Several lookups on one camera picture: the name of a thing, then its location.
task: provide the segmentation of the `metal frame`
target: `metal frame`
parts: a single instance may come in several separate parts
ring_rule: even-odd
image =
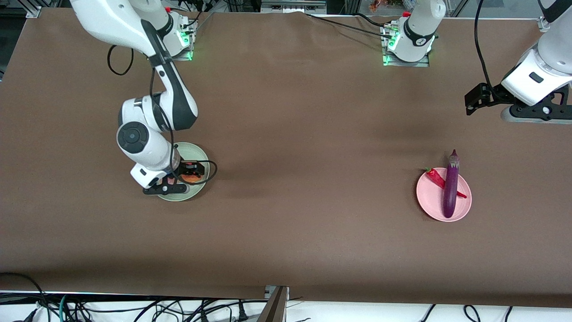
[[[354,13],[358,12],[359,6],[362,4],[362,0],[345,0],[345,12]]]
[[[230,12],[243,12],[243,4],[245,0],[225,0],[227,3],[228,11]]]
[[[468,0],[461,0],[461,2],[459,2],[459,5],[455,8],[455,10],[453,10],[453,12],[449,15],[449,17],[458,17],[461,14],[461,11],[463,11],[463,9],[465,8],[465,6],[467,5]]]
[[[266,286],[270,299],[264,306],[256,322],[284,322],[286,321],[286,302],[290,294],[287,286]]]
[[[26,10],[26,18],[38,18],[43,7],[60,7],[62,0],[18,0],[24,10]]]

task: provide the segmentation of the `plate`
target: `plate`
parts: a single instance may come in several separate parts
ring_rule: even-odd
[[[206,156],[205,151],[203,151],[200,147],[187,142],[178,142],[175,143],[177,145],[177,151],[181,155],[183,160],[208,160],[209,158]],[[202,176],[201,180],[209,177],[209,170],[210,170],[210,163],[202,163],[205,166],[205,175]],[[189,187],[189,190],[183,194],[168,194],[168,195],[158,195],[159,198],[167,200],[167,201],[183,201],[187,200],[202,190],[205,184],[186,184]]]
[[[447,169],[445,168],[435,168],[441,178],[445,179],[447,175]],[[417,200],[421,205],[421,208],[431,217],[437,219],[438,221],[453,222],[465,217],[468,211],[471,209],[472,195],[471,189],[468,187],[467,182],[462,176],[459,176],[459,182],[457,183],[457,191],[465,194],[467,198],[457,197],[457,202],[455,205],[455,212],[451,218],[445,218],[443,214],[443,194],[444,189],[441,189],[438,185],[434,184],[427,173],[424,173],[419,181],[417,181]]]

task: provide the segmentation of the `black cable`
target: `black cable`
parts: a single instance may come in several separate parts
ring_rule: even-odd
[[[223,0],[223,1],[226,2],[227,4],[231,5],[231,6],[236,6],[236,7],[244,6],[244,1],[242,3],[230,3],[230,2],[228,2],[228,0]]]
[[[191,11],[190,7],[189,7],[189,3],[187,1],[183,1],[183,2],[185,3],[186,8],[189,9],[189,11]]]
[[[329,23],[333,23],[333,24],[335,24],[335,25],[340,25],[340,26],[343,26],[343,27],[346,27],[346,28],[350,28],[350,29],[353,29],[353,30],[357,30],[357,31],[360,31],[360,32],[364,32],[364,33],[368,33],[368,34],[372,34],[372,35],[376,35],[376,36],[383,37],[383,38],[388,38],[388,39],[391,38],[391,36],[390,36],[390,35],[387,35],[387,34],[374,33],[374,32],[371,32],[371,31],[369,31],[369,30],[357,28],[357,27],[350,26],[350,25],[345,25],[345,24],[340,23],[340,22],[327,20],[327,19],[324,19],[324,18],[322,18],[322,17],[317,17],[317,16],[315,16],[315,15],[311,15],[311,14],[307,14],[307,13],[306,13],[305,15],[307,15],[307,16],[309,16],[309,17],[312,17],[312,18],[319,19],[319,20],[323,20],[323,21],[326,21],[326,22],[329,22]]]
[[[24,319],[23,322],[33,322],[36,312],[38,312],[38,309],[34,309],[32,312],[30,312],[30,314],[28,314],[28,316],[26,316],[26,318]]]
[[[195,19],[193,19],[193,21],[189,22],[189,23],[186,24],[186,25],[183,25],[182,27],[183,27],[183,28],[187,28],[188,26],[190,26],[190,25],[192,25],[193,23],[197,22],[198,18],[201,16],[201,13],[202,13],[202,11],[199,11],[197,17],[196,17]]]
[[[108,51],[108,67],[109,70],[111,70],[115,75],[118,76],[123,76],[125,74],[127,74],[127,72],[131,69],[131,66],[133,65],[133,48],[131,48],[131,61],[129,62],[129,66],[127,66],[127,69],[122,72],[122,73],[118,73],[116,72],[113,67],[111,67],[111,52],[113,51],[113,49],[117,47],[116,45],[112,45],[111,47],[109,47],[109,51]]]
[[[467,312],[467,308],[471,308],[472,311],[475,312],[476,320],[474,320],[472,317],[469,316],[469,314]],[[471,320],[472,322],[480,322],[479,312],[476,311],[474,306],[472,306],[472,305],[463,306],[463,312],[465,313],[465,316],[467,317],[467,319]]]
[[[49,302],[47,301],[46,295],[43,292],[42,288],[39,287],[38,283],[36,283],[36,281],[34,281],[34,279],[31,278],[30,276],[25,275],[25,274],[20,274],[20,273],[14,273],[14,272],[1,272],[0,276],[17,276],[17,277],[24,278],[24,279],[30,281],[32,284],[34,284],[34,286],[38,290],[38,292],[42,298],[42,301],[46,305],[46,307],[49,306]],[[48,320],[48,322],[51,322],[51,314],[50,314],[50,308],[49,307],[47,308],[47,320]]]
[[[179,301],[178,301],[178,300],[177,300],[177,301],[173,301],[171,304],[167,305],[166,307],[163,307],[162,305],[155,305],[155,315],[153,316],[153,320],[152,320],[152,321],[156,321],[157,318],[159,317],[159,315],[161,315],[161,314],[163,314],[163,313],[167,313],[167,314],[173,315],[173,313],[169,313],[169,312],[167,312],[167,310],[168,310],[171,306],[175,305],[175,303],[177,303],[177,302],[179,302]]]
[[[201,322],[209,322],[209,319],[206,318],[206,314],[204,311],[204,309],[206,308],[205,300],[203,300],[201,304],[203,305],[203,309],[201,310]]]
[[[164,313],[165,313],[165,314],[168,314],[168,315],[172,315],[172,316],[174,316],[174,317],[175,317],[175,319],[177,319],[177,322],[179,322],[178,316],[177,316],[176,314],[174,314],[174,313],[171,313],[171,312],[164,312]]]
[[[201,311],[204,310],[207,306],[213,304],[213,303],[216,302],[216,301],[217,301],[217,300],[207,300],[207,301],[203,301],[203,302],[201,303],[201,305],[200,305],[196,310],[194,310],[193,313],[191,313],[191,314],[189,315],[189,317],[187,317],[185,320],[183,320],[183,322],[190,322],[190,321],[193,319],[193,317],[194,317],[195,315],[197,315],[197,313],[201,312]]]
[[[479,16],[480,16],[480,10],[483,7],[483,1],[484,0],[479,0],[479,5],[476,7],[476,14],[475,14],[475,47],[476,47],[476,54],[479,56],[479,60],[480,60],[480,65],[483,68],[483,74],[484,74],[484,79],[487,82],[488,87],[491,89],[491,93],[494,97],[496,97],[499,101],[504,101],[503,99],[501,99],[497,94],[496,91],[494,89],[494,87],[492,87],[492,83],[490,78],[488,77],[488,71],[487,71],[487,66],[484,63],[484,58],[483,58],[483,54],[480,52],[480,45],[479,45]]]
[[[70,322],[77,322],[77,320],[74,320],[72,313],[70,312],[70,308],[67,305],[66,302],[63,303],[63,313],[65,316],[68,317],[68,319],[66,319],[66,321],[70,321]]]
[[[429,314],[431,314],[431,311],[433,311],[436,305],[437,304],[431,304],[431,306],[427,310],[427,313],[425,313],[425,317],[423,317],[420,322],[427,322],[427,319],[429,319]]]
[[[239,300],[239,318],[238,318],[238,322],[243,322],[248,320],[248,315],[246,313],[246,311],[244,310],[244,305],[242,300]]]
[[[141,316],[143,316],[143,314],[145,314],[145,312],[147,312],[150,308],[154,307],[155,305],[159,304],[159,302],[162,302],[163,300],[157,300],[154,301],[153,303],[147,305],[143,310],[141,310],[141,312],[139,312],[139,314],[137,315],[137,317],[135,317],[135,320],[133,320],[133,322],[137,322]]]
[[[76,308],[76,309],[75,309],[75,312],[74,312],[74,318],[75,318],[76,321],[79,321],[78,318],[77,318],[77,311],[79,311],[79,310]]]
[[[246,301],[241,301],[241,302],[242,303],[266,303],[266,302],[268,302],[268,300],[246,300]],[[205,313],[205,315],[208,315],[214,311],[218,311],[218,310],[228,308],[228,307],[231,307],[233,305],[238,305],[238,304],[239,304],[239,302],[217,305],[215,307],[209,308],[208,310],[205,310],[204,313]],[[192,322],[198,322],[200,319],[201,319],[201,317],[199,316],[196,319],[194,319]]]
[[[371,24],[374,25],[374,26],[383,27],[383,25],[385,25],[384,23],[377,23],[377,22],[371,20],[371,19],[370,19],[368,16],[366,16],[365,14],[361,14],[361,13],[359,13],[359,12],[352,13],[352,15],[358,15],[358,16],[364,18],[365,20],[367,20],[367,22],[371,23]]]
[[[509,322],[509,314],[513,311],[513,307],[509,307],[505,314],[505,322]]]
[[[123,313],[123,312],[130,312],[130,311],[139,311],[142,309],[144,309],[144,308],[133,308],[133,309],[123,309],[123,310],[94,310],[94,309],[85,308],[86,311],[94,312],[94,313]]]
[[[171,138],[171,149],[170,149],[170,154],[169,154],[169,160],[173,160],[173,153],[174,153],[174,149],[175,149],[173,128],[171,127],[171,123],[169,121],[169,118],[167,117],[167,114],[165,114],[165,111],[163,110],[161,105],[159,105],[158,102],[154,101],[154,98],[153,98],[153,82],[154,82],[154,80],[155,80],[155,69],[153,68],[152,74],[151,74],[151,82],[149,84],[149,96],[151,97],[151,100],[153,101],[153,103],[157,104],[157,106],[159,107],[159,110],[161,111],[161,114],[163,115],[163,118],[165,119],[165,122],[167,124],[167,128],[169,129],[169,134],[170,134],[170,138]],[[187,182],[175,173],[175,171],[173,169],[173,165],[171,164],[171,162],[169,162],[169,168],[170,168],[169,170],[171,171],[171,174],[173,175],[173,177],[175,177],[180,182],[186,183],[190,186],[198,186],[200,184],[204,184],[204,183],[209,182],[212,178],[215,177],[216,172],[219,170],[219,166],[216,164],[216,162],[211,161],[211,160],[197,160],[197,163],[211,163],[214,166],[213,174],[209,175],[209,177],[206,178],[205,180],[202,180],[199,182]]]
[[[185,320],[185,311],[182,309],[181,301],[177,301],[177,304],[181,309],[181,320]]]
[[[89,313],[89,311],[85,310],[84,304],[83,303],[77,303],[76,304],[76,310],[78,309],[78,306],[80,308],[81,315],[84,317],[84,322],[92,322],[92,314]]]

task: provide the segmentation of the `pink plate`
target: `pink plate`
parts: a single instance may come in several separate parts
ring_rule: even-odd
[[[441,178],[445,179],[447,174],[447,169],[445,168],[435,168]],[[467,182],[462,176],[459,176],[459,183],[457,184],[457,191],[465,194],[467,198],[457,197],[457,204],[455,206],[455,212],[451,218],[445,218],[443,215],[443,192],[438,185],[434,184],[431,179],[424,173],[419,181],[417,181],[417,200],[421,205],[421,208],[425,212],[437,219],[438,221],[452,222],[457,221],[468,213],[471,209],[472,195],[471,189],[468,187]]]

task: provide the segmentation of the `mounting plate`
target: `mounting plate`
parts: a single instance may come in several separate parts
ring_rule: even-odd
[[[379,28],[379,31],[381,34],[388,34],[391,36],[391,39],[381,37],[384,66],[429,67],[429,54],[425,54],[425,56],[423,56],[419,61],[408,62],[399,59],[392,51],[389,50],[388,47],[393,45],[393,42],[395,42],[399,37],[399,25],[397,20],[386,23],[383,27]]]

